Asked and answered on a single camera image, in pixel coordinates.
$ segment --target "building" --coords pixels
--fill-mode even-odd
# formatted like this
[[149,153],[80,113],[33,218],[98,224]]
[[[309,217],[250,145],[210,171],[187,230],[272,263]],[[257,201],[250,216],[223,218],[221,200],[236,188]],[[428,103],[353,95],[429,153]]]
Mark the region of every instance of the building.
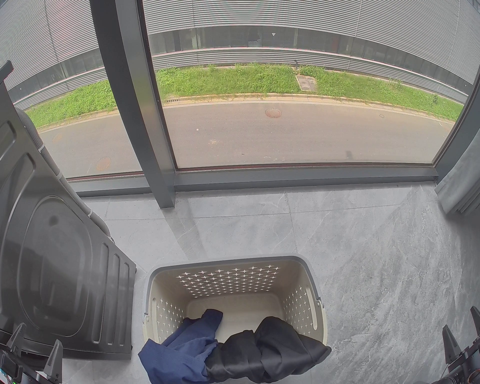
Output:
[[[156,69],[314,64],[459,102],[480,64],[477,9],[477,0],[144,0]],[[0,60],[13,63],[5,83],[21,108],[106,79],[87,0],[4,2]]]

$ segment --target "gray tile floor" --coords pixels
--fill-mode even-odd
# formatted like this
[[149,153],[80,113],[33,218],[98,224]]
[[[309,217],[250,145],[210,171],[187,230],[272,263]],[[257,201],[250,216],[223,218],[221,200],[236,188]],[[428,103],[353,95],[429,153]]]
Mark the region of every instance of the gray tile floor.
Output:
[[[464,347],[480,306],[480,217],[446,217],[434,185],[388,184],[86,199],[138,265],[130,362],[64,361],[64,382],[148,383],[143,346],[146,272],[171,261],[300,253],[322,281],[331,356],[282,383],[438,379],[441,330]],[[243,380],[231,381],[243,383]]]

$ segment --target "road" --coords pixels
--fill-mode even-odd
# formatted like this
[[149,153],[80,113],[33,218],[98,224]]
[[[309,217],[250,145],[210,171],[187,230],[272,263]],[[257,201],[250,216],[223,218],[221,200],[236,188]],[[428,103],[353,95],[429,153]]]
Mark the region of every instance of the road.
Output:
[[[281,116],[268,117],[268,109],[279,110]],[[180,168],[430,163],[453,127],[450,122],[382,108],[299,101],[188,104],[164,111]],[[66,177],[140,170],[119,115],[40,135]]]

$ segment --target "grass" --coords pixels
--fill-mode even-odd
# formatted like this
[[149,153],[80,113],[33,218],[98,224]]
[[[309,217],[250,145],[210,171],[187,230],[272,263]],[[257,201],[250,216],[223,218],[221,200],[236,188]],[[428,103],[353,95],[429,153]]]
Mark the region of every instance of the grass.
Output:
[[[463,106],[455,101],[370,76],[326,71],[322,67],[304,66],[299,73],[317,80],[318,94],[377,101],[425,111],[440,118],[456,120]],[[181,96],[236,95],[243,93],[302,93],[296,72],[287,65],[248,64],[233,68],[168,68],[156,72],[162,99]],[[77,88],[64,96],[28,109],[37,127],[78,117],[85,113],[113,110],[115,99],[108,80]]]
[[385,81],[346,72],[330,72],[314,66],[300,68],[300,74],[316,79],[319,95],[394,104],[429,112],[453,121],[458,118],[463,108],[460,103],[405,86],[400,81]]
[[77,88],[61,97],[37,104],[25,112],[37,128],[89,112],[117,107],[108,80]]
[[213,65],[158,71],[161,96],[300,93],[295,72],[287,65],[249,64],[221,69]]

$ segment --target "white plastic laundry basket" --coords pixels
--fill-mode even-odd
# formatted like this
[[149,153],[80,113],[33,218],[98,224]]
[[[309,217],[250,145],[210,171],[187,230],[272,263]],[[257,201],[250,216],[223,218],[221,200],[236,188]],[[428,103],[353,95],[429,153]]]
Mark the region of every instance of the white plastic laundry basket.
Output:
[[144,338],[164,341],[185,317],[208,308],[223,312],[219,342],[267,316],[291,324],[299,334],[327,343],[325,309],[316,278],[300,255],[255,256],[154,268],[145,290]]

